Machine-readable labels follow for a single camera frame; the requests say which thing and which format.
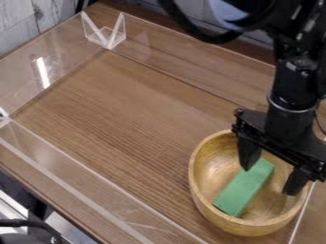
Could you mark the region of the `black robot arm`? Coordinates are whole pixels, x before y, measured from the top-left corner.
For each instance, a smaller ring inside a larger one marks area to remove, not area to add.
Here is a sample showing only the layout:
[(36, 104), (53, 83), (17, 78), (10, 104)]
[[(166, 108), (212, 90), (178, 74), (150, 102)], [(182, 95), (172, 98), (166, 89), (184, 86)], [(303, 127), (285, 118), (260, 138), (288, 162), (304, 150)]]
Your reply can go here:
[(326, 142), (312, 131), (326, 98), (326, 0), (221, 0), (220, 22), (235, 31), (264, 31), (273, 39), (275, 78), (267, 111), (237, 109), (232, 131), (239, 163), (252, 168), (261, 151), (292, 166), (284, 193), (326, 181)]

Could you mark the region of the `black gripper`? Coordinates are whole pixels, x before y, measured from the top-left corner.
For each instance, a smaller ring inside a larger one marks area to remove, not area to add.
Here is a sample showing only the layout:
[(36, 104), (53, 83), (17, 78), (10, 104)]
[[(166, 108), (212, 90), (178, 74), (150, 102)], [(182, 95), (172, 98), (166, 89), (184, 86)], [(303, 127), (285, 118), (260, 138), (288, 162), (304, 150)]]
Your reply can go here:
[(284, 183), (283, 193), (296, 195), (308, 181), (326, 182), (326, 142), (312, 131), (317, 100), (287, 102), (267, 96), (265, 112), (237, 108), (231, 125), (237, 142), (239, 165), (248, 171), (265, 150), (293, 170)]

